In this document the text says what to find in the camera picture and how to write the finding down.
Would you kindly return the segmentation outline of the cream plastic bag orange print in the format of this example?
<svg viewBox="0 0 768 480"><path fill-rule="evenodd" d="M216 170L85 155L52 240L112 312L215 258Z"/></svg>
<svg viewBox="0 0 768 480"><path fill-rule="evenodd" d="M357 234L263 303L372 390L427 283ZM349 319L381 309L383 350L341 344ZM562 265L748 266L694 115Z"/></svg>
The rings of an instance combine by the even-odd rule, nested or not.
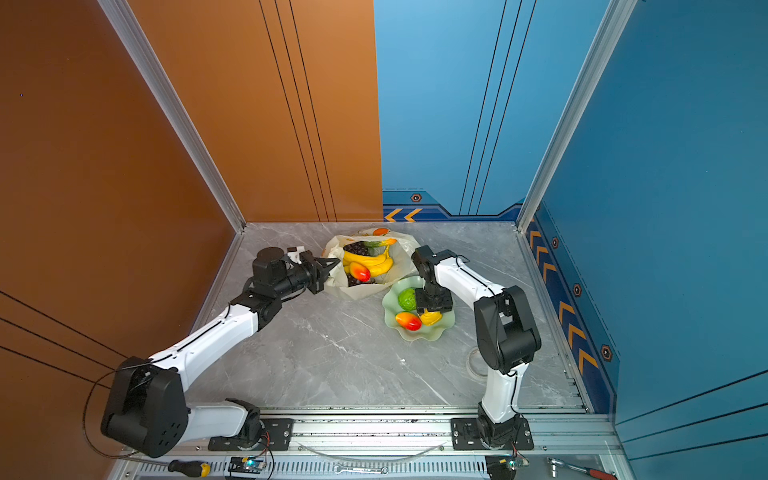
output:
<svg viewBox="0 0 768 480"><path fill-rule="evenodd" d="M389 246L390 257L394 260L394 266L391 270L384 275L371 277L371 280L367 283L360 283L357 286L349 287L347 282L348 273L342 264L345 253L343 247L357 241L384 240L386 238L397 239L394 245ZM413 236L399 233L386 227L368 228L351 235L334 236L326 244L323 256L339 258L341 263L331 271L330 277L325 283L325 289L331 295L343 300L361 300L384 292L397 281L416 273L411 255L419 246L419 242ZM371 249L371 256L381 255L385 248Z"/></svg>

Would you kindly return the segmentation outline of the red yellow mango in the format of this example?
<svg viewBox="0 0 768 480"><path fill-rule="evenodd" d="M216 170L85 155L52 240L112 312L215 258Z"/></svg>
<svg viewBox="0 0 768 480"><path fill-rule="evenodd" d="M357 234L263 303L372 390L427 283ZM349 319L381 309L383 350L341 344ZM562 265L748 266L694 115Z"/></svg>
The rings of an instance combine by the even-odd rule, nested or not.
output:
<svg viewBox="0 0 768 480"><path fill-rule="evenodd" d="M367 283L371 280L370 270L363 264L358 262L351 262L348 265L347 273L350 278L354 279L354 283Z"/></svg>

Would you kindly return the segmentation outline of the yellow banana bunch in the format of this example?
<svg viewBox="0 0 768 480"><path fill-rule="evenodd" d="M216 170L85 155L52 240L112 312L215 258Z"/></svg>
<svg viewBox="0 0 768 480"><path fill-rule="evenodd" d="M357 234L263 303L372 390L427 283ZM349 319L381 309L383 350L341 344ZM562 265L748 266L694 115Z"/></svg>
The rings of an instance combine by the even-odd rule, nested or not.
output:
<svg viewBox="0 0 768 480"><path fill-rule="evenodd" d="M370 272L371 277L384 275L394 266L394 260L389 254L389 247L386 247L384 252L378 256L363 256L345 252L342 259L344 269L349 271L352 263L357 263L366 267Z"/></svg>

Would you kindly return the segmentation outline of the yellow ridged starfruit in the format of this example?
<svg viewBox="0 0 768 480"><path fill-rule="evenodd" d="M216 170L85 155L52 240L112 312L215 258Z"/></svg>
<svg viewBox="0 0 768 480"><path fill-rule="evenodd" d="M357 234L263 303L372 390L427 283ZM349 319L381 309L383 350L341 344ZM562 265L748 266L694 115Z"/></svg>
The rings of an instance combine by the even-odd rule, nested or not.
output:
<svg viewBox="0 0 768 480"><path fill-rule="evenodd" d="M432 326L436 323L438 323L442 318L443 314L439 311L428 311L425 310L420 316L420 321L424 326Z"/></svg>

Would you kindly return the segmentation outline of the green orange papaya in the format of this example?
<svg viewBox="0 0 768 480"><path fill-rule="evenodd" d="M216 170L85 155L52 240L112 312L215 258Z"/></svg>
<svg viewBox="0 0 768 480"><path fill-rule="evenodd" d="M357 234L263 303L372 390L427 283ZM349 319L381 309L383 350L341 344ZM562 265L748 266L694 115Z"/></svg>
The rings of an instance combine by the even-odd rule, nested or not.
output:
<svg viewBox="0 0 768 480"><path fill-rule="evenodd" d="M386 238L384 240L364 241L364 245L369 249L384 248L394 245L397 242L396 238Z"/></svg>

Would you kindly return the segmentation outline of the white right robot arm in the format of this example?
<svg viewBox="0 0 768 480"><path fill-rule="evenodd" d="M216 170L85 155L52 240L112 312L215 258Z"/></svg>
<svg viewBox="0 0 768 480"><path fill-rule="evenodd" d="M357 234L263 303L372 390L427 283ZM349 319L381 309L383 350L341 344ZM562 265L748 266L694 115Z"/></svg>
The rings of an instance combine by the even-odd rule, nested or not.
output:
<svg viewBox="0 0 768 480"><path fill-rule="evenodd" d="M473 309L478 352L488 368L477 416L483 445L533 450L529 422L519 411L519 395L542 341L525 291L484 278L450 250L435 253L421 246L411 260L424 280L415 292L419 313L447 313L454 299Z"/></svg>

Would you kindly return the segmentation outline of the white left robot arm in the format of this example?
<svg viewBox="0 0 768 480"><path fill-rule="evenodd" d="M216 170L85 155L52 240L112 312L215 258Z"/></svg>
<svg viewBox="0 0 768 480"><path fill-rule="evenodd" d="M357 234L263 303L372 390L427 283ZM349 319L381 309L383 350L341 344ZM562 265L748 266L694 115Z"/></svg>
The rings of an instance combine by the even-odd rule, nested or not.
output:
<svg viewBox="0 0 768 480"><path fill-rule="evenodd" d="M192 404L186 392L231 349L264 330L285 303L322 292L340 262L302 249L259 251L241 293L212 321L149 358L131 357L116 369L101 433L151 458L199 439L237 449L255 446L265 430L257 406L234 398Z"/></svg>

